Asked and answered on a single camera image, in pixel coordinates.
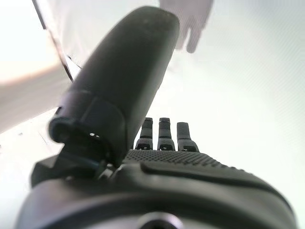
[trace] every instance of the textured grip surface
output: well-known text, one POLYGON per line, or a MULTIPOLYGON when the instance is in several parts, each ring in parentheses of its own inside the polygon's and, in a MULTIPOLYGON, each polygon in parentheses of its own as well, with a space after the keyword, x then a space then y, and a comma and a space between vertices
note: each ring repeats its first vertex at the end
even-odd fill
POLYGON ((123 163, 141 163, 147 172, 160 175, 259 188, 277 195, 291 209, 287 200, 262 179, 242 169, 223 165, 207 154, 184 151, 130 150, 123 163))

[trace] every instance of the human hand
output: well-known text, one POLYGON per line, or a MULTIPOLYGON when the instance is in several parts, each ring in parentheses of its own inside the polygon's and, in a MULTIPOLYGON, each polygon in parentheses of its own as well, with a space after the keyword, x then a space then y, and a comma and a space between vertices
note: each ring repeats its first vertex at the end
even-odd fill
POLYGON ((190 39, 186 50, 194 53, 207 19, 213 0, 159 0, 160 8, 175 14, 180 22, 180 35, 176 49, 183 47, 190 30, 190 39))

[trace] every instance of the black plastic casing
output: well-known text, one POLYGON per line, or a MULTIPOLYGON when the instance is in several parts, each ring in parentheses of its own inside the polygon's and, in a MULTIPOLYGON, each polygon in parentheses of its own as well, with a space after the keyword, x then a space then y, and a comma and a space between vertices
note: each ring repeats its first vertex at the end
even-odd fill
POLYGON ((49 125, 51 138, 65 143, 73 133, 92 134, 105 144, 109 162, 119 165, 161 85, 178 35, 177 17, 159 8, 142 7, 121 20, 64 95, 49 125))

